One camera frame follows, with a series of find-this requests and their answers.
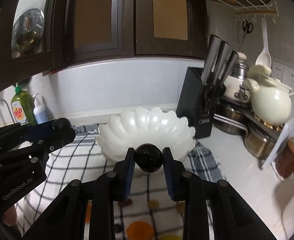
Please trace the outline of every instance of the scissors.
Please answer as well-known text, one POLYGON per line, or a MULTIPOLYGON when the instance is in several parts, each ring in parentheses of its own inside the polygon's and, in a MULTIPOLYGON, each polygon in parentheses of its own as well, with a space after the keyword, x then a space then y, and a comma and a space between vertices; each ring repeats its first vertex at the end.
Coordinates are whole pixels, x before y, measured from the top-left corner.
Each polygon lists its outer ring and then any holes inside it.
POLYGON ((243 43, 243 40, 245 39, 245 36, 252 32, 253 24, 248 22, 247 20, 243 20, 242 29, 243 29, 243 38, 242 38, 241 44, 243 43))

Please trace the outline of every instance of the stainless steel pot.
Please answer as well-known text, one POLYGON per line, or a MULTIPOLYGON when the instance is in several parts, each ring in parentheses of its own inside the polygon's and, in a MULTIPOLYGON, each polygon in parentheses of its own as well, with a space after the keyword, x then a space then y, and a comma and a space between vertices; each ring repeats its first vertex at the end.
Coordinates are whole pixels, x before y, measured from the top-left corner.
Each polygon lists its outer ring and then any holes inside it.
POLYGON ((239 111, 235 110, 232 105, 218 101, 214 116, 214 126, 219 130, 240 135, 246 131, 247 118, 239 111))
POLYGON ((248 134, 244 139, 246 149, 257 159, 265 160, 274 147, 275 140, 253 122, 248 123, 248 134))
POLYGON ((231 71, 231 76, 244 80, 247 77, 248 70, 249 66, 239 59, 231 71))
POLYGON ((242 87, 242 83, 247 77, 247 73, 249 71, 249 66, 244 62, 247 57, 241 52, 238 54, 238 62, 233 66, 231 74, 224 82, 226 86, 224 96, 234 102, 241 102, 250 105, 251 92, 242 87))

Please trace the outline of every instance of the jar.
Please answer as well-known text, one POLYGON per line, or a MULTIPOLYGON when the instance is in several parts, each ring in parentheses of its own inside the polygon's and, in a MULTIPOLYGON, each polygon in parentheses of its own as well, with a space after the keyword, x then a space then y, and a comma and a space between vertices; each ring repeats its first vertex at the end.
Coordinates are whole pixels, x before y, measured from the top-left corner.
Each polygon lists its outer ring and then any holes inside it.
POLYGON ((276 160, 276 169, 285 179, 294 172, 294 137, 289 138, 285 149, 276 160))

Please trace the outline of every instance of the finger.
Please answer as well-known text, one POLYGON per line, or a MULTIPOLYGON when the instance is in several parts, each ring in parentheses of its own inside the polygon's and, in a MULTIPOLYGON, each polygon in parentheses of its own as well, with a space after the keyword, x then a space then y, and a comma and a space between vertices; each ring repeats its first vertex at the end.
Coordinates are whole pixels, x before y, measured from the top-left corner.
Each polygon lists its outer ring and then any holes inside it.
POLYGON ((12 225, 15 224, 16 220, 17 220, 17 213, 15 210, 15 207, 12 206, 7 211, 4 212, 2 216, 2 221, 7 226, 11 227, 12 225))

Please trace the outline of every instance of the soap dispenser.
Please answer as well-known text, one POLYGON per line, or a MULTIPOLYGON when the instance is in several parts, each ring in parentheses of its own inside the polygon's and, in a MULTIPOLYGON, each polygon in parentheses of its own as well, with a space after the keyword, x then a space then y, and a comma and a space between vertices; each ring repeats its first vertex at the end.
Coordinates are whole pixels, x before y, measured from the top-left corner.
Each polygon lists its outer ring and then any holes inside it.
POLYGON ((44 122, 48 122, 48 117, 45 111, 45 106, 41 105, 41 103, 39 102, 39 100, 37 99, 38 93, 36 95, 33 95, 34 98, 34 116, 36 118, 37 124, 41 124, 44 122))

